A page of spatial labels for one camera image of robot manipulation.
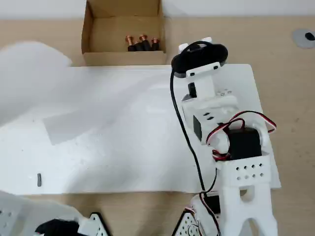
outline cardboard box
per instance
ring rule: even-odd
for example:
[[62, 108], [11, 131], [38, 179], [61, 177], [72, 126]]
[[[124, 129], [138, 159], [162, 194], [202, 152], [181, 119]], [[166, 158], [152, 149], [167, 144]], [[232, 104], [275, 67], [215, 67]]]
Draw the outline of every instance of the cardboard box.
[[[160, 39], [162, 51], [128, 52], [126, 35]], [[166, 62], [160, 0], [88, 0], [82, 30], [82, 54], [88, 66], [161, 65]]]

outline light wood desk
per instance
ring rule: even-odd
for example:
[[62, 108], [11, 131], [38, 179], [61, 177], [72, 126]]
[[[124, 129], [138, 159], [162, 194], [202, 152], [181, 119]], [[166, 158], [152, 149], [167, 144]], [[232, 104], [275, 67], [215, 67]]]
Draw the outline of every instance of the light wood desk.
[[[263, 110], [279, 128], [271, 137], [283, 186], [272, 193], [279, 235], [314, 235], [315, 49], [297, 48], [291, 33], [297, 28], [314, 30], [315, 17], [178, 18], [165, 22], [168, 62], [180, 43], [210, 35], [228, 48], [229, 63], [252, 65]], [[0, 46], [37, 39], [80, 65], [82, 23], [0, 21]], [[116, 236], [169, 236], [191, 196], [122, 193], [32, 198], [69, 204], [85, 216], [100, 210]]]

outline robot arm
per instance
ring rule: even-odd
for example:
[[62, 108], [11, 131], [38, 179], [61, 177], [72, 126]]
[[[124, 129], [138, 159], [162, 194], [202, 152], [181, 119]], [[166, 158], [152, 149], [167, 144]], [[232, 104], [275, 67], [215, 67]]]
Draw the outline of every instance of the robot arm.
[[[190, 145], [176, 101], [174, 102], [171, 76], [174, 107], [195, 157], [203, 188], [192, 199], [192, 209], [187, 214], [198, 222], [199, 235], [238, 236], [244, 222], [255, 219], [264, 235], [277, 236], [277, 222], [271, 210], [270, 155], [262, 150], [270, 142], [268, 135], [276, 130], [276, 124], [262, 113], [240, 111], [237, 97], [229, 88], [216, 90], [213, 77], [225, 64], [227, 49], [221, 44], [212, 44], [209, 38], [206, 39], [208, 40], [190, 45], [180, 45], [180, 54], [172, 60], [172, 76], [185, 78], [188, 82], [188, 94], [181, 102], [187, 127], [195, 133], [202, 145], [211, 148], [211, 155], [216, 162], [214, 182], [208, 191], [204, 191], [198, 160]], [[248, 119], [242, 116], [245, 113], [254, 113], [257, 116]], [[267, 130], [258, 120], [260, 118], [272, 129]], [[208, 203], [212, 201], [209, 197], [213, 197], [211, 190], [217, 176], [220, 180], [220, 210], [214, 213]], [[241, 189], [247, 190], [244, 197], [240, 196]], [[181, 235], [181, 227], [173, 235]]]

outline white foam board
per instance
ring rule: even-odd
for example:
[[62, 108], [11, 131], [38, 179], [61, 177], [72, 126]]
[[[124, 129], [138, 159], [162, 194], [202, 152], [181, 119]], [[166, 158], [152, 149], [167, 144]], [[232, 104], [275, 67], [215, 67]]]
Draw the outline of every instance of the white foam board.
[[[0, 128], [1, 190], [14, 194], [200, 190], [170, 98], [170, 66], [62, 70], [66, 84], [54, 85], [49, 99]], [[241, 110], [262, 111], [249, 65], [225, 65], [214, 83], [218, 89], [233, 90]], [[184, 79], [175, 79], [175, 93], [180, 102], [187, 93]], [[205, 185], [210, 186], [211, 152], [188, 133]], [[268, 151], [273, 158], [271, 146]], [[280, 187], [274, 161], [272, 187]]]

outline white wall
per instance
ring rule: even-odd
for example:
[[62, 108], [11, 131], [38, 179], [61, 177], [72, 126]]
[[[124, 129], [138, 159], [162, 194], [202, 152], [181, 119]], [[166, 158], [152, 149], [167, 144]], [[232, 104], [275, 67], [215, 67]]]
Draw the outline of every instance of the white wall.
[[[83, 17], [86, 0], [0, 0], [0, 18]], [[166, 16], [315, 15], [315, 0], [163, 0]]]

